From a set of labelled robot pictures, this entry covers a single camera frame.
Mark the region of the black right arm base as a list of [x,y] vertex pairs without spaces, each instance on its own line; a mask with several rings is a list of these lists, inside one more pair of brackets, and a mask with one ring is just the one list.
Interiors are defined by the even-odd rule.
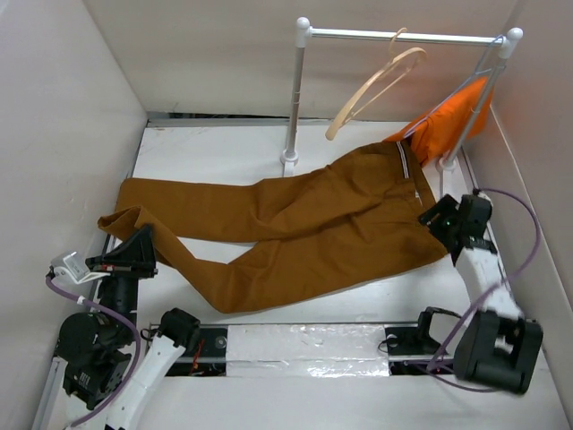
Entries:
[[428,363],[440,343],[414,325],[385,328],[378,350],[389,362],[391,376],[426,374]]

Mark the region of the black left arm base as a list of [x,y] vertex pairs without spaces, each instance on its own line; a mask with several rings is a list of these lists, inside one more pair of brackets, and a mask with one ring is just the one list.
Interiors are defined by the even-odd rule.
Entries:
[[[159,326],[141,329],[140,335],[150,348],[151,341],[160,331]],[[208,325],[200,328],[167,327],[163,334],[175,335],[175,338],[193,337],[193,344],[169,368],[166,376],[177,377],[211,377],[227,374],[227,334],[228,328],[223,325]]]

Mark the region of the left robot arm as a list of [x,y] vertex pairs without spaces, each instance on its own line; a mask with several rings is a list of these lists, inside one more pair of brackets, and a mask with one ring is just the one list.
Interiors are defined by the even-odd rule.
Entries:
[[179,308],[163,314],[150,346],[143,345],[139,282],[157,275],[157,262],[151,225],[106,254],[82,260],[72,252],[51,262],[47,286],[83,308],[64,320],[56,342],[69,410],[86,410],[67,428],[136,428],[175,361],[199,347],[199,320]]

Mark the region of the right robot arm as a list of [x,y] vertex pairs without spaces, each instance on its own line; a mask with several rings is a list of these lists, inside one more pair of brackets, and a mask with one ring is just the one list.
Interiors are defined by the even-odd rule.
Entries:
[[515,272],[502,272],[499,251],[485,236],[492,216],[488,192],[475,189],[459,201],[445,194],[418,218],[449,252],[470,306],[448,336],[440,324],[428,322],[414,330],[414,342],[423,352],[436,351],[425,367],[429,374],[447,367],[461,389],[523,395],[541,350],[543,328],[525,317],[509,283],[536,251],[530,251]]

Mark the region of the orange garment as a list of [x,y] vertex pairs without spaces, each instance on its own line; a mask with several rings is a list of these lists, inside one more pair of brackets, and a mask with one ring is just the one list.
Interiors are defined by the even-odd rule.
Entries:
[[467,84],[439,107],[421,114],[384,141],[407,141],[421,166],[441,157],[456,145],[486,81],[482,77]]

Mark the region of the beige plastic hanger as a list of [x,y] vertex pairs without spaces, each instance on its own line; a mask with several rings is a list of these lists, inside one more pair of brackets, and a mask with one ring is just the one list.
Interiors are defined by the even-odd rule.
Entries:
[[405,32],[407,27],[397,31],[389,43],[389,61],[371,75],[338,111],[325,133],[328,141],[333,141],[342,127],[354,120],[427,59],[428,54],[422,47],[411,47],[399,53],[395,51],[394,45],[398,36]]

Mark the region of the brown trousers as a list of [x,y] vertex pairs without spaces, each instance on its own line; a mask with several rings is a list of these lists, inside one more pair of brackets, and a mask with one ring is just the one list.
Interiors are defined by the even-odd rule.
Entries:
[[433,203],[408,146],[376,142],[253,185],[129,178],[98,226],[123,240],[151,226],[158,259],[233,314],[437,262],[445,248],[418,220]]

